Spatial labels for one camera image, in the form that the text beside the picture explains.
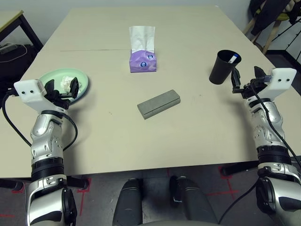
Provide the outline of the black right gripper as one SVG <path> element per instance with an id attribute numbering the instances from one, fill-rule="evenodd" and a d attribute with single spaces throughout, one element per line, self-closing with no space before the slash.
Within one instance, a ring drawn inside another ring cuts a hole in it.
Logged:
<path id="1" fill-rule="evenodd" d="M 267 79 L 266 73 L 258 66 L 254 66 L 256 79 L 252 79 L 248 84 L 240 88 L 240 74 L 238 69 L 233 68 L 231 72 L 232 93 L 240 93 L 243 99 L 248 99 L 266 88 L 262 80 Z"/>

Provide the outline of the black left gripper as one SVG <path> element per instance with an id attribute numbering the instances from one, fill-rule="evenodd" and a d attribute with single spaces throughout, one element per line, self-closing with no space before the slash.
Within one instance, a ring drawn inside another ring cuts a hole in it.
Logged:
<path id="1" fill-rule="evenodd" d="M 47 92 L 46 99 L 53 103 L 55 106 L 63 109 L 68 109 L 71 101 L 69 98 L 76 98 L 79 91 L 79 82 L 75 77 L 70 82 L 70 93 L 59 93 L 58 90 L 54 90 L 54 79 L 49 80 L 45 84 L 45 90 Z"/>

